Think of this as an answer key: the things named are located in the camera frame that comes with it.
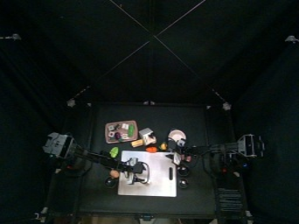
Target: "tray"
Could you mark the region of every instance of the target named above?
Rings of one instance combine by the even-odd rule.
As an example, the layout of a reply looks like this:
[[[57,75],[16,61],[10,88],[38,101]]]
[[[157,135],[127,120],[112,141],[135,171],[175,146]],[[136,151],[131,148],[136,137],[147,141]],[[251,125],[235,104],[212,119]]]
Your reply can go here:
[[[133,135],[128,136],[128,127],[133,126]],[[121,140],[116,140],[115,133],[119,132],[121,136]],[[123,122],[109,122],[105,125],[105,139],[108,144],[115,144],[120,142],[135,141],[137,138],[137,127],[136,121],[123,121]]]

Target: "small box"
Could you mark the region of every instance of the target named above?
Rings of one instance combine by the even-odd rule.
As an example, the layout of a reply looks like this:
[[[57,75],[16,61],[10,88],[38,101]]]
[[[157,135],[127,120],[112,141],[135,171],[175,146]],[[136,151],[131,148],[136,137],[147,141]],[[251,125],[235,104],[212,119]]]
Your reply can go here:
[[[139,131],[139,136],[144,140],[144,145],[156,143],[155,133],[148,128]]]

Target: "white plate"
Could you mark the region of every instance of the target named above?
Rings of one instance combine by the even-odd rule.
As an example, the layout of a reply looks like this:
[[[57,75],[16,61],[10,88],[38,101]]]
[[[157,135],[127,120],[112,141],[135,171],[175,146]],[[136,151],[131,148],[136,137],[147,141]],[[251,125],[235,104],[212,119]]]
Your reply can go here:
[[[185,139],[185,135],[184,135],[184,133],[183,133],[180,130],[177,130],[177,129],[175,129],[173,131],[171,131],[168,137],[169,137],[175,142],[177,142],[177,141],[181,140],[181,139]]]

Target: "black enclosure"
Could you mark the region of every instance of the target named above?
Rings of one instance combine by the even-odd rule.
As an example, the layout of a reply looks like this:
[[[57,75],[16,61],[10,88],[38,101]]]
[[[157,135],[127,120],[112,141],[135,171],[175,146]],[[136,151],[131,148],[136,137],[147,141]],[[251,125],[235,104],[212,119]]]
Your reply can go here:
[[[260,135],[248,209],[256,223],[297,223],[296,0],[2,0],[0,10],[0,222],[36,223],[52,175],[46,135],[73,131],[97,147],[89,133],[104,120],[89,117],[116,104],[157,115],[207,110],[216,144]]]

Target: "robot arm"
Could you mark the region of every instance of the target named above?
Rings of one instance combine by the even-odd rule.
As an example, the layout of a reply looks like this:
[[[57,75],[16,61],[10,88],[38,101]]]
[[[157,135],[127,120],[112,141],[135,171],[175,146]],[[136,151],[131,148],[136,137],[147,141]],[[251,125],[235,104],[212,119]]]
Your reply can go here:
[[[133,163],[121,162],[113,159],[104,151],[101,151],[100,153],[88,151],[76,144],[72,136],[61,135],[54,132],[48,135],[48,140],[45,145],[42,146],[42,150],[45,153],[52,154],[57,158],[83,158],[92,163],[101,164],[108,169],[113,169],[120,172],[141,174],[145,170],[144,163],[139,162],[136,158]]]

